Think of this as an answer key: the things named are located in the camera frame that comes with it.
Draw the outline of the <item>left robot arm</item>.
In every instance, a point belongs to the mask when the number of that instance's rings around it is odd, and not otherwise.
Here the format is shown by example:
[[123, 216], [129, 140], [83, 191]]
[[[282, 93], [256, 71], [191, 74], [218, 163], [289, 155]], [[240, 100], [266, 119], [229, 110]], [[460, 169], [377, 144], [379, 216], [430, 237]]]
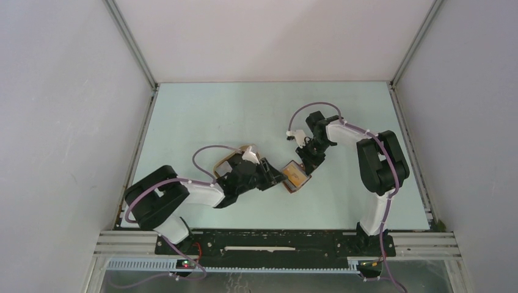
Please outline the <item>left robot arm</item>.
[[240, 154], [216, 165], [214, 173], [216, 180], [209, 183], [180, 178], [171, 166], [163, 165], [126, 190], [125, 221], [144, 231], [156, 231], [178, 254], [186, 254], [192, 249], [193, 238], [186, 221], [175, 215], [181, 204], [222, 209], [246, 192], [265, 191], [287, 179], [266, 158], [250, 161]]

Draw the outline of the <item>beige card tray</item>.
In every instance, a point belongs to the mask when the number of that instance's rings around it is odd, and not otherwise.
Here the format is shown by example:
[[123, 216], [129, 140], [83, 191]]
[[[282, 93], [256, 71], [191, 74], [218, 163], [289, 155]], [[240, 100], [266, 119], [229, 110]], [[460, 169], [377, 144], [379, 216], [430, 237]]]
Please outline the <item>beige card tray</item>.
[[216, 178], [220, 178], [227, 173], [230, 173], [233, 168], [235, 168], [238, 164], [242, 163], [244, 160], [241, 159], [241, 155], [243, 152], [242, 147], [247, 145], [242, 145], [238, 149], [239, 151], [234, 151], [230, 153], [228, 156], [219, 161], [213, 168], [213, 174]]

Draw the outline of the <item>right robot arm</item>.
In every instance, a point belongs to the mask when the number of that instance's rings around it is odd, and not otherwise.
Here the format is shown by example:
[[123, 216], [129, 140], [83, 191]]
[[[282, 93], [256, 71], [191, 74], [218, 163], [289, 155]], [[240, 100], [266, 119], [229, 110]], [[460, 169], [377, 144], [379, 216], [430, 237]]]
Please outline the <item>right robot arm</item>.
[[355, 246], [363, 255], [373, 254], [380, 246], [377, 235], [385, 230], [390, 201], [410, 173], [396, 134], [375, 134], [349, 124], [339, 115], [326, 118], [320, 111], [311, 113], [305, 121], [311, 136], [301, 129], [289, 129], [286, 136], [296, 141], [296, 153], [307, 176], [324, 162], [329, 147], [347, 145], [356, 150], [360, 178], [373, 195], [359, 222], [363, 234], [356, 237]]

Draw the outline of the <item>orange yellow card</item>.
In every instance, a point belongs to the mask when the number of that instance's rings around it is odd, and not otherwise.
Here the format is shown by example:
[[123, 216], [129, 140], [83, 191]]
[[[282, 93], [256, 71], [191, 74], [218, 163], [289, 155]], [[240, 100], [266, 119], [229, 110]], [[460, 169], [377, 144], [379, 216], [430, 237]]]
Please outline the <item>orange yellow card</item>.
[[282, 173], [286, 175], [289, 182], [296, 187], [303, 185], [307, 180], [307, 175], [302, 167], [295, 161], [291, 161], [284, 166]]

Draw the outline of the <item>brown leather card holder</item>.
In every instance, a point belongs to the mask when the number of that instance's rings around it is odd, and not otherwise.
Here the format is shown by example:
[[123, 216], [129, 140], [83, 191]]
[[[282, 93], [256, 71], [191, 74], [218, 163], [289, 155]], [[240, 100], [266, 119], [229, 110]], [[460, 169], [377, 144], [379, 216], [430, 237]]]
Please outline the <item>brown leather card holder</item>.
[[286, 176], [283, 185], [290, 194], [300, 190], [312, 178], [312, 175], [305, 173], [304, 165], [294, 160], [289, 161], [281, 173]]

